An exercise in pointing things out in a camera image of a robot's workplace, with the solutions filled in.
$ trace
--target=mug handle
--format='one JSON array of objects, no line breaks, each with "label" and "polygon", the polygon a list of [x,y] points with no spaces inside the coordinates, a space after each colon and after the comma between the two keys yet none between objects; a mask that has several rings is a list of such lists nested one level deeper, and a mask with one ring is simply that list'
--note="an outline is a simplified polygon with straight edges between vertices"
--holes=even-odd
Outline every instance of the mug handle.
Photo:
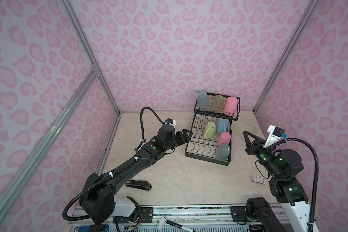
[{"label": "mug handle", "polygon": [[209,132],[209,127],[206,127],[206,131],[204,132],[204,138],[206,138],[207,133]]}]

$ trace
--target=upper rack shelf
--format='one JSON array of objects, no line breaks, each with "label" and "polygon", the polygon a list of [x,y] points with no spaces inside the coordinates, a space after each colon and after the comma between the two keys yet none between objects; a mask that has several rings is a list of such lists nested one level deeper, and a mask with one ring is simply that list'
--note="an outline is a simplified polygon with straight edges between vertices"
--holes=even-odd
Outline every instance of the upper rack shelf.
[{"label": "upper rack shelf", "polygon": [[[209,92],[207,93],[207,95],[209,96],[210,104],[216,95],[222,95],[225,98],[224,101],[227,101],[227,98],[230,97],[228,95],[214,94],[214,93],[209,93]],[[219,112],[219,111],[215,112],[212,110],[201,111],[201,110],[197,109],[197,99],[196,99],[194,112],[195,112],[195,114],[202,114],[202,115],[213,116],[213,117],[217,117],[217,118],[225,118],[228,120],[236,121],[239,118],[239,114],[240,114],[240,98],[239,97],[236,97],[236,98],[238,100],[238,105],[237,105],[236,113],[233,115],[227,115],[227,114],[223,113],[223,110],[221,112]]]}]

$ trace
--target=mounting plate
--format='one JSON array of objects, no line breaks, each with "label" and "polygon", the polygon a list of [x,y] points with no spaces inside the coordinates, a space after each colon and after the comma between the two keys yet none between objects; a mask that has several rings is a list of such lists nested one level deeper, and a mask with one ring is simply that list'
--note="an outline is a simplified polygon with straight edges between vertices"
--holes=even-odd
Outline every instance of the mounting plate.
[{"label": "mounting plate", "polygon": [[[141,223],[152,223],[153,207],[141,207],[139,213],[142,215]],[[128,222],[125,217],[118,217],[117,223],[120,224],[120,223],[131,223],[131,222]]]}]

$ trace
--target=small card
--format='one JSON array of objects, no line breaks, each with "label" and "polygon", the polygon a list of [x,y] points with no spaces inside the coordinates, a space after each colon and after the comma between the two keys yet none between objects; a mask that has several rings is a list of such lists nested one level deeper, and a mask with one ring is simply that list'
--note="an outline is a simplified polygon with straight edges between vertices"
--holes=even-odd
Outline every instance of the small card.
[{"label": "small card", "polygon": [[266,182],[264,181],[264,178],[261,176],[252,175],[251,180],[256,183],[266,184]]}]

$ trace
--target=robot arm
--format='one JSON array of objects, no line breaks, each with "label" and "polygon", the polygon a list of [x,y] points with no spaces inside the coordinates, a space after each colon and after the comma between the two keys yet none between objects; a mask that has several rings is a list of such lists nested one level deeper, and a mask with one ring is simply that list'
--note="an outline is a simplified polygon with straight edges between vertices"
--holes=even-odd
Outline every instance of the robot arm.
[{"label": "robot arm", "polygon": [[[308,231],[311,209],[302,185],[295,178],[304,168],[301,157],[291,149],[272,152],[276,147],[273,147],[272,150],[269,147],[278,139],[286,138],[286,135],[284,134],[285,130],[272,125],[269,126],[268,132],[270,133],[268,139],[263,140],[248,131],[244,131],[245,151],[248,155],[255,155],[260,164],[272,176],[269,181],[270,191],[276,197],[277,202],[281,203],[294,231]],[[263,197],[250,198],[246,203],[247,216],[258,219],[268,231],[285,231],[279,221],[275,220],[273,212],[271,215],[269,212],[266,215],[266,211],[269,210],[269,204]],[[318,232],[315,222],[313,222],[312,231]]]},{"label": "robot arm", "polygon": [[65,220],[82,220],[84,218],[67,215],[69,207],[79,199],[80,206],[95,224],[101,224],[110,216],[125,216],[135,220],[138,217],[139,205],[134,199],[115,200],[117,191],[136,174],[164,157],[165,152],[175,149],[190,141],[192,132],[183,129],[175,132],[175,120],[167,119],[158,131],[136,154],[116,169],[100,176],[90,175],[84,185],[83,192],[76,196],[64,209]]}]

